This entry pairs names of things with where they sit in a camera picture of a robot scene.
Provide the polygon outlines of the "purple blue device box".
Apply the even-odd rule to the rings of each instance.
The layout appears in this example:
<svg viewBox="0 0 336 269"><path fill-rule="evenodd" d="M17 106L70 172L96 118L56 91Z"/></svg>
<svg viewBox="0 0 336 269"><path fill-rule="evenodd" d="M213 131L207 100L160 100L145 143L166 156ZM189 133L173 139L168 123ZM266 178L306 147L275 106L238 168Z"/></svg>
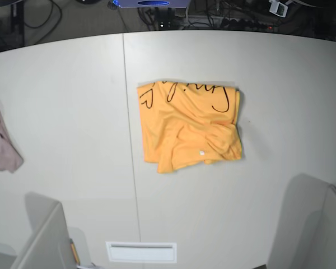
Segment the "purple blue device box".
<svg viewBox="0 0 336 269"><path fill-rule="evenodd" d="M117 0L113 2L122 8L187 8L191 0Z"/></svg>

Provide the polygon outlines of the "orange yellow T-shirt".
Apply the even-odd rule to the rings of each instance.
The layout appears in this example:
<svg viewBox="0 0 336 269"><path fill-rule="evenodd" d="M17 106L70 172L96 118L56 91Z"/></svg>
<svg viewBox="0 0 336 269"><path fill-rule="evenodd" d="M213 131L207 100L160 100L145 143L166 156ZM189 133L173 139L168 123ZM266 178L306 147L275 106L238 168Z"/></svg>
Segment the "orange yellow T-shirt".
<svg viewBox="0 0 336 269"><path fill-rule="evenodd" d="M144 160L158 173L242 158L237 88L155 81L137 96Z"/></svg>

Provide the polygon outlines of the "white table slot plate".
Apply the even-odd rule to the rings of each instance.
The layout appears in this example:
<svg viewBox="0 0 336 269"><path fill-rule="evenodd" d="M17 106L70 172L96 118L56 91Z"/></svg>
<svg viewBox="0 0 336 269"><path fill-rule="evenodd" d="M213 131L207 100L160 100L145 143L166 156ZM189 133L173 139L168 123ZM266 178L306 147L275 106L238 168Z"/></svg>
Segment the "white table slot plate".
<svg viewBox="0 0 336 269"><path fill-rule="evenodd" d="M106 242L110 262L177 263L176 243Z"/></svg>

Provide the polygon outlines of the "orange tool in bin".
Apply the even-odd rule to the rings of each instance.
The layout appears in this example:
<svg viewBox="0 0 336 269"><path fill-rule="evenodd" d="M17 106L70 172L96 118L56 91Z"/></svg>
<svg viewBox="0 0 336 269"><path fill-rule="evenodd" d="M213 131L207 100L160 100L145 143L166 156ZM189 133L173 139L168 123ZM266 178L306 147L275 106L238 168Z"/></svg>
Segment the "orange tool in bin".
<svg viewBox="0 0 336 269"><path fill-rule="evenodd" d="M80 265L80 258L78 256L77 249L76 249L74 243L70 243L70 247L71 247L71 251L72 251L72 254L73 254L76 265Z"/></svg>

